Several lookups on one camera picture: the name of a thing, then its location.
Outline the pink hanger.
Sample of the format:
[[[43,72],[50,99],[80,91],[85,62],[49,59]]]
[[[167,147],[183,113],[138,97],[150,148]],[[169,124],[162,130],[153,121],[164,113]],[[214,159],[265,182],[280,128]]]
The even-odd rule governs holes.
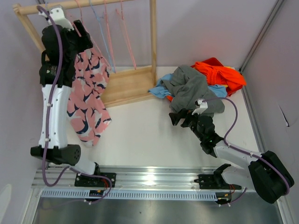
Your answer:
[[[122,0],[120,0],[120,9],[117,8],[115,11],[116,11],[116,14],[118,16],[118,20],[119,20],[119,23],[120,23],[122,35],[123,35],[124,41],[126,43],[126,46],[127,46],[127,49],[128,49],[133,67],[136,70],[137,65],[136,65],[136,62],[135,62],[135,57],[134,57],[134,54],[133,54],[133,51],[132,51],[131,42],[130,42],[130,39],[129,39],[128,30],[127,30],[127,25],[126,25],[126,21],[125,21],[125,18],[124,18],[123,1]]]
[[[107,13],[107,1],[106,0],[104,0],[104,7],[105,7],[104,15],[105,15],[105,21],[106,21],[106,28],[107,28],[108,46],[109,46],[110,57],[111,57],[111,61],[112,61],[111,66],[113,68],[113,71],[116,72],[114,52],[113,52],[111,35],[110,35],[110,28],[109,28],[109,19],[108,19],[108,13]]]
[[[78,0],[74,0],[74,1],[76,2],[77,6],[78,6],[78,8],[79,8],[79,11],[80,11],[80,20],[81,20],[81,22],[82,22],[84,28],[86,28],[86,27],[85,27],[85,24],[84,24],[84,20],[83,20],[83,13],[82,13],[82,8],[81,8],[81,6],[80,6],[80,3],[79,3]],[[105,59],[105,62],[106,62],[106,64],[107,64],[107,66],[108,66],[108,69],[111,70],[112,67],[111,67],[110,63],[109,63],[108,60],[103,56],[103,54],[102,54],[100,48],[98,47],[96,41],[93,39],[92,36],[90,36],[90,37],[91,37],[91,40],[92,40],[94,46],[96,47],[96,49],[97,49],[98,52],[100,53],[100,55]]]

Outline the grey shorts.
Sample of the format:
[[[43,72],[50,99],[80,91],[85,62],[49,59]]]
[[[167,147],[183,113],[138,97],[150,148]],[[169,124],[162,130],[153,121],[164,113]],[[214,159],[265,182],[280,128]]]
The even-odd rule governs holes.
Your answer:
[[[206,76],[194,68],[181,65],[175,69],[171,80],[163,81],[164,86],[174,96],[170,108],[173,112],[180,112],[182,109],[194,110],[197,99],[212,99],[209,101],[205,114],[213,116],[214,113],[223,113],[225,105],[208,88]]]

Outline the light blue shorts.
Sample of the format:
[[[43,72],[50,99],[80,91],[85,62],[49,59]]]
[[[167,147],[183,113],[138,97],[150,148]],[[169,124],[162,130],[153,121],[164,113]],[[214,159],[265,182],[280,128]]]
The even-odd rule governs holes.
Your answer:
[[[158,79],[157,84],[154,88],[148,90],[149,93],[156,96],[157,98],[167,98],[169,101],[172,101],[174,96],[169,92],[166,87],[162,86],[162,81],[170,81],[173,77],[173,74],[166,74],[162,78]],[[209,85],[209,90],[211,90],[217,97],[226,97],[228,95],[226,87],[223,85]]]

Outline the blue hanger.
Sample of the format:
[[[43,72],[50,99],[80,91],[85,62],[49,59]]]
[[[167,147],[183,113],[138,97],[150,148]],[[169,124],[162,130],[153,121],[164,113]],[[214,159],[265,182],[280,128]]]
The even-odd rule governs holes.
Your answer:
[[[111,65],[111,57],[110,57],[110,51],[109,51],[109,46],[108,46],[108,38],[107,38],[107,28],[106,28],[106,21],[105,21],[105,15],[104,15],[104,12],[103,12],[103,15],[100,16],[97,12],[96,12],[96,9],[95,9],[95,6],[94,4],[92,3],[91,0],[88,1],[89,2],[89,5],[93,11],[93,14],[96,18],[96,20],[98,21],[98,24],[99,24],[99,28],[100,28],[100,35],[102,37],[102,40],[103,40],[103,44],[104,44],[104,47],[105,47],[105,50],[106,50],[106,53],[107,53],[107,56],[108,56],[108,62],[110,63]]]

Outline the pink patterned shorts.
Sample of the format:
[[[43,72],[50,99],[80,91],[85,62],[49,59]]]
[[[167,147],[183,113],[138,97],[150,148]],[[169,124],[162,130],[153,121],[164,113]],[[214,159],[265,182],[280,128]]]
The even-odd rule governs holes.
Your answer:
[[[105,59],[96,49],[77,55],[67,114],[73,130],[86,147],[97,145],[112,121],[101,99],[108,81]]]

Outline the yellow shorts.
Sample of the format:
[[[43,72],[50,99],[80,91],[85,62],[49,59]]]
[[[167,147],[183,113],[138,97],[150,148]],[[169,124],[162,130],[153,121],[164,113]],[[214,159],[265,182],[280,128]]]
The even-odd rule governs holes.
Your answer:
[[[233,67],[225,67],[225,80],[228,87],[232,87],[235,84],[235,73]]]

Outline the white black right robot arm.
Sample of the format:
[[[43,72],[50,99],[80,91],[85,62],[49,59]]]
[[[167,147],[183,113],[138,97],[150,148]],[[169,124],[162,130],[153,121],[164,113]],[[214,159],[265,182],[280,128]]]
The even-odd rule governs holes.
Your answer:
[[[190,128],[207,155],[227,160],[211,175],[198,175],[194,182],[201,189],[246,188],[254,190],[264,201],[274,203],[294,185],[293,177],[274,152],[257,153],[229,144],[215,132],[211,117],[188,110],[171,112],[169,117],[173,126],[183,120],[181,127]]]

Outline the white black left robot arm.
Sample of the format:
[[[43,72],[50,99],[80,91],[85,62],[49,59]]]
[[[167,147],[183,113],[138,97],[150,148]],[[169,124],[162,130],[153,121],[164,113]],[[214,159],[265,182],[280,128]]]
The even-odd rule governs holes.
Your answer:
[[[69,165],[86,173],[85,181],[92,187],[101,182],[100,168],[96,162],[82,155],[76,144],[68,144],[66,135],[67,105],[75,77],[75,57],[93,44],[90,35],[79,20],[71,29],[49,25],[42,30],[45,50],[41,55],[39,70],[43,93],[43,124],[38,145],[30,154],[43,162]]]

